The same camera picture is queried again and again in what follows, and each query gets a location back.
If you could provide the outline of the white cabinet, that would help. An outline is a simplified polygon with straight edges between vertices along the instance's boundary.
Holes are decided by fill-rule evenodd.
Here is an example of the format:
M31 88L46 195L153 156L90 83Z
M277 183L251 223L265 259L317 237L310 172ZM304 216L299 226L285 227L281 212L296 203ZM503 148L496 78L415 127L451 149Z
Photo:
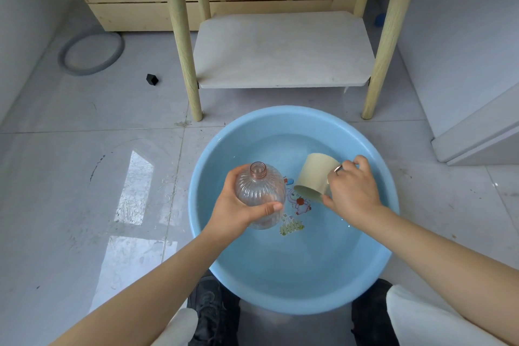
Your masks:
M440 162L519 164L519 0L412 0L398 48Z

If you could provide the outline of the person's white left trouser leg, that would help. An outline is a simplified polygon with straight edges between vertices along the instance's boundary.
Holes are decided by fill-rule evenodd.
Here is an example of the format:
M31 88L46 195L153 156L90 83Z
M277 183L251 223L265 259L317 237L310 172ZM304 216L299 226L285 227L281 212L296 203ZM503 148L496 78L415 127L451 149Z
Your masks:
M193 338L197 325L197 312L191 308L182 308L151 346L186 346Z

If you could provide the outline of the person's black right shoe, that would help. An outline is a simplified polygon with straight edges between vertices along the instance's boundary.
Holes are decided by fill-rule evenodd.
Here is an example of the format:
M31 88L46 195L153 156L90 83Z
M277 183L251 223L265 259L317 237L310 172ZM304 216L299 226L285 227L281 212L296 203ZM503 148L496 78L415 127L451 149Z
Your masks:
M387 310L392 284L377 281L352 303L351 330L357 346L400 346Z

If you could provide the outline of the person's right hand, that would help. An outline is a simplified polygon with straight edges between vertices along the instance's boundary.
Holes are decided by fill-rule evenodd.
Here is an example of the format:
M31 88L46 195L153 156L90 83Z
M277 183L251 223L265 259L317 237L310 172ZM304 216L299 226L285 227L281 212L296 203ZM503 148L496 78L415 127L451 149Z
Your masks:
M369 233L375 216L383 209L368 159L357 155L328 174L330 197L340 202L337 213L351 226Z

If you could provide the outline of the person's white trouser leg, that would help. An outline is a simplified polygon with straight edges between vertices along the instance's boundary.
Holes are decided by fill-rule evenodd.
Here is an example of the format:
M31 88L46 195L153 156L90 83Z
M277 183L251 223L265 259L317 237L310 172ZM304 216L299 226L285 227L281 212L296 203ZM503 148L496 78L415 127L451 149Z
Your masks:
M197 325L197 312L191 308L182 308L151 346L186 346L193 338Z
M507 346L457 313L432 305L400 285L386 295L400 346Z

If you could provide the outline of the person's white right trouser leg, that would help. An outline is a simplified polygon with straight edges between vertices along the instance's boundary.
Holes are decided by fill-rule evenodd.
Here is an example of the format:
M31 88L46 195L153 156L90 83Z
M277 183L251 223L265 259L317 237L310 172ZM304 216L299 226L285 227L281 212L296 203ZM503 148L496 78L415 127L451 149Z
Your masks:
M457 313L432 305L400 285L386 295L400 346L507 346Z

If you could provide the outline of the person's right forearm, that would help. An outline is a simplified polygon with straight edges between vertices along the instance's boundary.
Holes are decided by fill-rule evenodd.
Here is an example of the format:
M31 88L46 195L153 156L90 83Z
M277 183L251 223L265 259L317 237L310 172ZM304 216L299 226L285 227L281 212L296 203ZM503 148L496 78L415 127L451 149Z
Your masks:
M348 222L414 270L457 313L504 343L519 346L519 270L439 236L382 205Z

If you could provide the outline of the person's black left shoe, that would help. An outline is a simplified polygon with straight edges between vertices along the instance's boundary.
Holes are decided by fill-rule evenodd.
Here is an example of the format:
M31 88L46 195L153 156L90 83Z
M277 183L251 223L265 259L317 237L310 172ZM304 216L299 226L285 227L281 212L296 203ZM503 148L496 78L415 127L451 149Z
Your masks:
M188 346L239 346L239 304L240 298L207 270L187 299L198 315Z

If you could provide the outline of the clear plastic bottle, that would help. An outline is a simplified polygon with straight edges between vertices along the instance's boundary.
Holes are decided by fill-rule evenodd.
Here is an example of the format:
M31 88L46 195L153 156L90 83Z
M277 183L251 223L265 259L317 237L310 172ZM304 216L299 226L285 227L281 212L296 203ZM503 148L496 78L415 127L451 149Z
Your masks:
M261 161L252 163L242 171L235 183L237 198L247 206L269 202L285 204L287 191L282 174L273 166Z

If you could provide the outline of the white table with wooden legs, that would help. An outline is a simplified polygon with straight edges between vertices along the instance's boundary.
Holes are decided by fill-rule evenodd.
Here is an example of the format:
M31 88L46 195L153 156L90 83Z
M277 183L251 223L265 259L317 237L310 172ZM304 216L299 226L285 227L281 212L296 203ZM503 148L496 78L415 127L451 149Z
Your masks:
M211 17L209 0L167 0L191 114L199 89L359 87L371 119L411 0L390 0L374 56L362 16L300 12Z

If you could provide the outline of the beige cup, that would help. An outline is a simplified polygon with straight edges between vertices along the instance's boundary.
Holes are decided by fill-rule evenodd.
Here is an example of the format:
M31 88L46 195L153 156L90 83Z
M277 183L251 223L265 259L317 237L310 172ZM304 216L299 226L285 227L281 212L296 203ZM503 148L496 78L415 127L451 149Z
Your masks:
M328 174L340 166L341 163L326 154L309 154L295 182L295 192L305 199L323 203L322 197L330 195Z

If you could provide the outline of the person's left forearm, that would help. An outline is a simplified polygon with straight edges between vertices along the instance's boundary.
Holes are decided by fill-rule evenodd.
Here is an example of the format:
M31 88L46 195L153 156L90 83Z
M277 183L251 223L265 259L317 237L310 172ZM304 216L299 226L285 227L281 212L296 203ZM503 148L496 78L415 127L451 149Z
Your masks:
M204 230L49 346L150 346L228 245L222 235Z

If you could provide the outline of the light blue plastic basin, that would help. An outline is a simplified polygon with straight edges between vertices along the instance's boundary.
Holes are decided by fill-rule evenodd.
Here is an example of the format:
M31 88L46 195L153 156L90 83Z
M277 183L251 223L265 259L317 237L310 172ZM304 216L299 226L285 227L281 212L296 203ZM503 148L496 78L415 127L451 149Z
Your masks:
M296 215L295 185L310 153L336 160L365 156L383 205L400 212L397 189L371 142L345 121L317 109L274 106L225 126L206 146L192 173L188 212L193 236L208 223L227 173L263 161L288 178L284 213L296 229L248 228L226 248L212 273L244 301L290 315L317 314L352 302L382 275L392 253L314 199Z

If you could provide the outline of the person's black shoe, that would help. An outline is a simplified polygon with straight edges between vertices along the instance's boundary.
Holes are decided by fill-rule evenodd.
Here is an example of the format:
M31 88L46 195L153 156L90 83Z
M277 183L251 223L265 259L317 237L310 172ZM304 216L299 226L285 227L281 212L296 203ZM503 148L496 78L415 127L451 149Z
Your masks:
M351 330L357 346L400 346L387 310L392 284L377 281L352 303Z
M207 270L187 299L198 315L188 346L239 346L239 304L240 298Z

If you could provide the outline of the person's left hand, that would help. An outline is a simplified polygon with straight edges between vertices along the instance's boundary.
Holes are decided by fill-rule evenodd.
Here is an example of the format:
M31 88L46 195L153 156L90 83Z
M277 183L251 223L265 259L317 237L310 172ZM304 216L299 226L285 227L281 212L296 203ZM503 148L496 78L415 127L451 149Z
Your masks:
M205 236L210 236L218 245L227 247L239 238L251 223L262 219L247 218L245 215L247 205L242 203L235 193L238 175L249 166L250 164L238 166L227 174L211 218L202 232Z

